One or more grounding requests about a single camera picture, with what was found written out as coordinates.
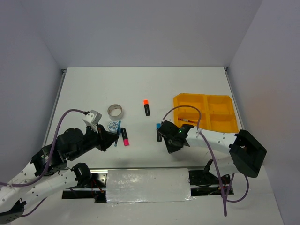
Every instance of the roll of tape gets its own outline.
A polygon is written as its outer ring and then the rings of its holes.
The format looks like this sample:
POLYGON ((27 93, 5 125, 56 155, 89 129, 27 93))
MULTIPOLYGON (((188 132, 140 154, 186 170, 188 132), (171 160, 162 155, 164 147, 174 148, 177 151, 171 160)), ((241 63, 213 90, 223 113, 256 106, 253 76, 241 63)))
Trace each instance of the roll of tape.
POLYGON ((119 121, 113 120, 108 123, 107 128, 109 132, 116 134, 118 131, 118 126, 119 126, 119 121))
POLYGON ((111 120, 120 120, 123 117, 123 109, 118 104, 113 104, 107 109, 107 113, 111 120))

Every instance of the pen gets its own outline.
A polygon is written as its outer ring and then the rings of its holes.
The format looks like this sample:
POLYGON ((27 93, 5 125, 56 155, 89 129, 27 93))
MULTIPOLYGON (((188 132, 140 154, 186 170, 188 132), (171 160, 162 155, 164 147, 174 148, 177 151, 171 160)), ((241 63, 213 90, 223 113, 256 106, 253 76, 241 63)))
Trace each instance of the pen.
POLYGON ((128 140, 126 129, 124 127, 121 129, 121 133, 122 133, 122 137, 123 137, 124 146, 128 146, 129 140, 128 140))
POLYGON ((192 121, 192 120, 186 120, 186 119, 179 119, 179 120, 184 121, 184 122, 189 122, 189 123, 197 123, 197 122, 192 121))
POLYGON ((146 116, 150 116, 150 108, 149 108, 149 101, 148 100, 144 100, 144 107, 145 107, 146 116))
POLYGON ((157 142, 161 142, 162 141, 162 136, 161 134, 158 132, 158 129, 160 128, 161 124, 157 123, 156 124, 156 137, 157 137, 157 142))
MULTIPOLYGON (((119 120, 117 135, 119 136, 121 133, 121 120, 119 120)), ((114 142, 114 146, 117 147, 118 139, 114 142)))

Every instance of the white table surface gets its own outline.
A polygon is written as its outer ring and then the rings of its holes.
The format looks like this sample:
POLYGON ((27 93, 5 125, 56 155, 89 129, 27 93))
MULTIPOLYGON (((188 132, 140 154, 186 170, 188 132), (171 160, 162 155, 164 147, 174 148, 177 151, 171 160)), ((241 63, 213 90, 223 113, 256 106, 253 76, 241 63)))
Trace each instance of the white table surface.
MULTIPOLYGON (((85 162, 89 168, 104 169, 204 166, 211 159, 207 148, 184 147, 168 154, 165 143, 157 142, 156 123, 160 123, 173 108, 173 98, 180 93, 229 95, 232 98, 223 67, 68 68, 47 144, 52 142, 57 123, 66 110, 94 109, 103 115, 99 123, 107 129, 111 121, 107 108, 119 104, 124 110, 121 126, 127 130, 130 146, 125 147, 120 136, 117 147, 111 146, 107 152, 93 149, 70 165, 85 162), (144 99, 149 100, 150 116, 145 115, 144 99)), ((236 109, 235 114, 241 128, 236 109)), ((82 118, 80 113, 70 113, 64 119, 60 133, 72 127, 85 133, 82 118)), ((173 121, 173 113, 168 118, 173 121)))
MULTIPOLYGON (((182 92, 232 97, 222 67, 69 68, 47 143, 51 142, 58 120, 67 109, 99 111, 103 114, 100 123, 106 127, 108 106, 120 104, 125 111, 122 125, 126 127, 130 146, 124 147, 120 139, 117 147, 112 146, 107 152, 91 150, 72 163, 85 162, 92 168, 107 169, 206 165, 211 158, 206 149, 186 147, 168 154, 164 143, 156 141, 155 124, 172 108, 173 97, 182 92), (144 99, 149 100, 150 117, 145 116, 144 99)), ((69 114, 60 133, 70 127, 84 130, 81 119, 79 113, 69 114)), ((58 192, 46 199, 35 213, 12 224, 282 225, 264 167, 257 178, 249 179, 249 183, 250 191, 242 202, 227 204, 227 217, 223 216, 220 196, 198 196, 186 202, 100 204, 91 199, 62 200, 62 193, 58 192)), ((243 196, 246 182, 242 174, 235 175, 233 189, 230 199, 243 196)))

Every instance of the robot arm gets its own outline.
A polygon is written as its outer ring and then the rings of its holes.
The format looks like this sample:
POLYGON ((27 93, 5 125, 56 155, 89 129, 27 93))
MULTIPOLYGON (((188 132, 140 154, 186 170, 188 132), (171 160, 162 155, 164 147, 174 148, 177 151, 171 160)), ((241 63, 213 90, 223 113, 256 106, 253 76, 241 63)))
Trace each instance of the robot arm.
MULTIPOLYGON (((158 131, 164 137, 170 154, 179 151, 183 146, 207 147, 197 128, 189 124, 183 124, 179 128, 164 121, 158 131)), ((252 178, 258 176, 267 151, 248 131, 240 130, 238 134, 228 134, 203 129, 201 132, 213 150, 228 155, 217 160, 221 176, 237 172, 252 178)), ((217 176, 212 160, 207 163, 205 171, 217 176)))
POLYGON ((86 164, 79 163, 61 176, 53 176, 57 171, 67 168, 67 160, 73 161, 93 148, 106 151, 119 138, 118 135, 105 131, 98 124, 101 114, 92 110, 85 113, 86 133, 80 129, 70 128, 56 139, 54 152, 50 158, 52 144, 36 153, 27 166, 6 186, 0 186, 0 224, 9 223, 24 213, 24 209, 52 195, 53 193, 90 182, 91 173, 86 164), (34 184, 50 161, 45 175, 34 184))

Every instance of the orange tray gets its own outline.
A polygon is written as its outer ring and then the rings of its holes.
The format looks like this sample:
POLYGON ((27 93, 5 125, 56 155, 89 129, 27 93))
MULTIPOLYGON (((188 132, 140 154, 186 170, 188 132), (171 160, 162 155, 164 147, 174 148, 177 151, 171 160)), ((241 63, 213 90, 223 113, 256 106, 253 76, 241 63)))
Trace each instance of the orange tray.
MULTIPOLYGON (((239 132, 233 102, 228 95, 181 93, 174 97, 174 107, 179 105, 192 105, 201 111, 200 128, 223 133, 239 132)), ((199 113, 193 108, 181 107, 174 110, 174 122, 178 127, 182 124, 196 126, 198 118, 199 113)))

